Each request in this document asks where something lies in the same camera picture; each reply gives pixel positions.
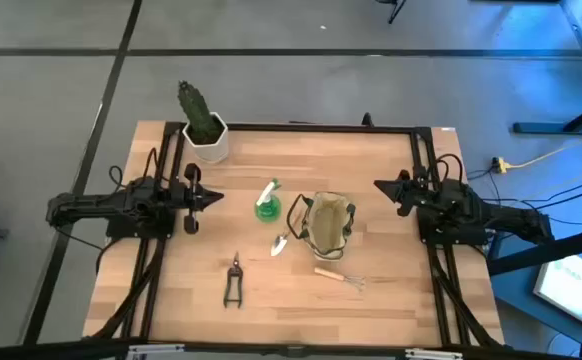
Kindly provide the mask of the white lit screen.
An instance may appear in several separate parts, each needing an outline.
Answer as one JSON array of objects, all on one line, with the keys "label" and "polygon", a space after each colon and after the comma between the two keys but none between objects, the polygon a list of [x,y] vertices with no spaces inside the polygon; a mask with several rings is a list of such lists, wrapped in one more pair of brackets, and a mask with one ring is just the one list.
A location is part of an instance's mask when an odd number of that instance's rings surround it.
[{"label": "white lit screen", "polygon": [[582,258],[573,255],[543,264],[533,294],[582,322]]}]

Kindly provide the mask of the black rig post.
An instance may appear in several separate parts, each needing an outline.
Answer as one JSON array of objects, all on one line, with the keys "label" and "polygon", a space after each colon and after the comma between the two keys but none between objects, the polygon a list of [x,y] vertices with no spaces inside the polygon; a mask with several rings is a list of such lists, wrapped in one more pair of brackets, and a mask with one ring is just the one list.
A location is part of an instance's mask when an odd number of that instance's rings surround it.
[{"label": "black rig post", "polygon": [[490,261],[489,275],[497,276],[581,253],[582,233]]}]

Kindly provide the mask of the dark desk foot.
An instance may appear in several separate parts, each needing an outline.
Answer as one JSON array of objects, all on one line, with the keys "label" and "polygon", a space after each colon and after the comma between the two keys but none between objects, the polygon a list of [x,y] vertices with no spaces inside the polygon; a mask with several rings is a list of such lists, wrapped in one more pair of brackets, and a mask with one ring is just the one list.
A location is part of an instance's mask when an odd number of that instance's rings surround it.
[{"label": "dark desk foot", "polygon": [[516,122],[512,131],[517,134],[582,135],[582,114],[565,123]]}]

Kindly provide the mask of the small metal hand trowel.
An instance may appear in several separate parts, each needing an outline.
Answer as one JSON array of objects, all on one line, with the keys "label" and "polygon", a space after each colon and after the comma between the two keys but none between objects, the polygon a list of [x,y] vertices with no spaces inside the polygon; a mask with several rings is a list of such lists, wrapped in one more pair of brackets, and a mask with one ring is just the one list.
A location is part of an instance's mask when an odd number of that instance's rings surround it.
[{"label": "small metal hand trowel", "polygon": [[291,234],[291,230],[292,228],[297,224],[297,222],[301,219],[302,215],[299,214],[297,215],[294,220],[291,222],[290,225],[287,226],[287,228],[281,233],[279,234],[271,247],[271,251],[270,251],[270,255],[272,257],[278,256],[281,254],[281,252],[283,251],[284,247],[287,244],[288,241],[288,237]]}]

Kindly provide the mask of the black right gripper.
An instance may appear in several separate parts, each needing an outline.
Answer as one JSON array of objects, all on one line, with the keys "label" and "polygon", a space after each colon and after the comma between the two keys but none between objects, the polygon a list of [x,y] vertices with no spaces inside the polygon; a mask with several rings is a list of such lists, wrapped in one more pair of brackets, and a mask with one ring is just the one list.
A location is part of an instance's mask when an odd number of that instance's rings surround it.
[{"label": "black right gripper", "polygon": [[415,203],[426,196],[428,184],[422,179],[412,179],[410,173],[403,169],[397,180],[375,180],[374,185],[392,202],[399,203],[399,216],[408,216]]}]

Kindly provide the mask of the tall green cactus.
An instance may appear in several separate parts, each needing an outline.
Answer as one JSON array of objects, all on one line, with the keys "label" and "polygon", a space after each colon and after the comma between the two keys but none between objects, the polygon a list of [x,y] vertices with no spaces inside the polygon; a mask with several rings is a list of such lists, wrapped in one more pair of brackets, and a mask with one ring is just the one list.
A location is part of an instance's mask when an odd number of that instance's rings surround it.
[{"label": "tall green cactus", "polygon": [[224,127],[211,114],[201,92],[191,83],[181,80],[178,83],[178,101],[188,119],[186,130],[196,145],[215,143],[223,133]]}]

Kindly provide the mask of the wooden handled hand rake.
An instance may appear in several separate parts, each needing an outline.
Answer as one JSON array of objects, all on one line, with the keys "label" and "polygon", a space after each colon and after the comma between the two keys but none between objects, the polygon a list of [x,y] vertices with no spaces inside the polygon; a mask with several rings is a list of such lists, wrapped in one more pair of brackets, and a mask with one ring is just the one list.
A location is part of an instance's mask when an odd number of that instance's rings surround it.
[{"label": "wooden handled hand rake", "polygon": [[347,283],[359,291],[362,291],[365,288],[364,277],[346,276],[320,267],[315,267],[314,273],[332,280]]}]

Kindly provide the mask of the green spray bottle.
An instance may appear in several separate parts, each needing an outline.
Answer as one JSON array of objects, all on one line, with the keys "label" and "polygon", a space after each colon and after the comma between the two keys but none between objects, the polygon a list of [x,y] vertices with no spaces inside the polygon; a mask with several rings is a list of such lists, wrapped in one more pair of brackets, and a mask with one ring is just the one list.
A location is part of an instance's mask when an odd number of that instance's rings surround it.
[{"label": "green spray bottle", "polygon": [[263,223],[275,222],[281,215],[281,201],[275,194],[275,191],[279,188],[279,181],[273,178],[255,202],[255,215]]}]

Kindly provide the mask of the beige green gardening bag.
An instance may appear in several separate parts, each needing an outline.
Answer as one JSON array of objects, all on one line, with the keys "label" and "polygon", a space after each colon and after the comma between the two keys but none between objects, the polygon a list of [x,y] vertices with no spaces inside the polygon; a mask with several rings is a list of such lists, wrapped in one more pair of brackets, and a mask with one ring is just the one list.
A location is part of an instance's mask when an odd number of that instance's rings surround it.
[{"label": "beige green gardening bag", "polygon": [[286,217],[292,236],[302,240],[322,261],[339,261],[352,235],[356,206],[344,195],[316,192],[299,194]]}]

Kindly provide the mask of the black stand leg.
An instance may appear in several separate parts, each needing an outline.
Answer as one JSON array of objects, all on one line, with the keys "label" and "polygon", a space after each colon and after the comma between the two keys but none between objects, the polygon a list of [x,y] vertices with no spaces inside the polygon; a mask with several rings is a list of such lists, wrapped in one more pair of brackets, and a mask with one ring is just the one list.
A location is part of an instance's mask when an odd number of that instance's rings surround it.
[{"label": "black stand leg", "polygon": [[375,0],[375,1],[380,4],[392,6],[392,10],[387,19],[387,23],[389,25],[391,25],[395,21],[395,18],[398,16],[398,14],[400,13],[400,11],[407,2],[407,0]]}]

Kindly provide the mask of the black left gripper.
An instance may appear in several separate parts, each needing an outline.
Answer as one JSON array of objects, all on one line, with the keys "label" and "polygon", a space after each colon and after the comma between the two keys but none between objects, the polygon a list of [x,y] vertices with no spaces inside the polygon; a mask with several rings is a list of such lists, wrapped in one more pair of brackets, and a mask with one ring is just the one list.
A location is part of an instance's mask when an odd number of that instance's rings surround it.
[{"label": "black left gripper", "polygon": [[[188,163],[185,167],[184,176],[189,181],[187,195],[189,213],[184,217],[184,230],[188,234],[196,234],[199,230],[199,222],[196,215],[199,211],[198,185],[201,178],[201,170],[195,163]],[[200,209],[205,210],[207,207],[219,202],[224,197],[224,194],[203,189],[200,192],[200,196],[203,199]]]}]

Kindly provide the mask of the blue table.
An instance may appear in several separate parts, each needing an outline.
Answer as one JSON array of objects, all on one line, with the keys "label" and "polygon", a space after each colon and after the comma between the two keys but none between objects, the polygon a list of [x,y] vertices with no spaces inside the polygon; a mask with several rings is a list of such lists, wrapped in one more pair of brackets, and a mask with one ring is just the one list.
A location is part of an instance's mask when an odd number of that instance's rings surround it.
[{"label": "blue table", "polygon": [[582,321],[533,292],[541,269],[534,266],[492,276],[495,298],[582,344]]}]

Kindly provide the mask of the black pruning shears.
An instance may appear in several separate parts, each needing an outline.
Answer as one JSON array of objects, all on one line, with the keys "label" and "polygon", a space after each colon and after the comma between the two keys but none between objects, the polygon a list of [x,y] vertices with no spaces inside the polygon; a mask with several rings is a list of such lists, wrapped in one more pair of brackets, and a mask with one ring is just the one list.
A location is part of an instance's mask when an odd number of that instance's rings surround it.
[{"label": "black pruning shears", "polygon": [[[242,283],[243,283],[243,270],[240,266],[239,253],[236,252],[232,260],[232,265],[227,270],[226,286],[223,295],[223,306],[225,308],[227,308],[230,303],[236,303],[238,308],[242,306],[243,301]],[[231,296],[233,285],[236,285],[235,297]]]}]

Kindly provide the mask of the white hexagonal plant pot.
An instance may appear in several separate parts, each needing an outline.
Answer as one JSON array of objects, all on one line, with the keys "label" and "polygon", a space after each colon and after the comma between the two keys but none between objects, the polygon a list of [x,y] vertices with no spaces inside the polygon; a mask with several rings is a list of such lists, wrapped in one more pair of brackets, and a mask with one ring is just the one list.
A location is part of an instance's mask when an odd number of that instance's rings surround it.
[{"label": "white hexagonal plant pot", "polygon": [[192,129],[190,123],[185,124],[182,134],[198,159],[209,164],[217,164],[229,155],[229,129],[217,112],[211,112],[211,117],[222,126],[222,132],[214,143],[202,145],[195,143],[189,134]]}]

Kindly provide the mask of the black rig crossbar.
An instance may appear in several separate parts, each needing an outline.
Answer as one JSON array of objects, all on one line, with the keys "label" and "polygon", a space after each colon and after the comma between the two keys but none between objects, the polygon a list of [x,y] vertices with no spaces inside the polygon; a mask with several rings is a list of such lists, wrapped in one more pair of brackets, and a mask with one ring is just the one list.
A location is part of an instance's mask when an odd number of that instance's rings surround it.
[{"label": "black rig crossbar", "polygon": [[582,360],[580,356],[515,350],[508,346],[336,346],[230,344],[204,342],[148,343],[140,338],[83,339],[79,341],[0,347],[0,360],[102,360],[126,355],[159,353],[229,353],[280,355],[287,358],[325,356],[391,357],[397,360]]}]

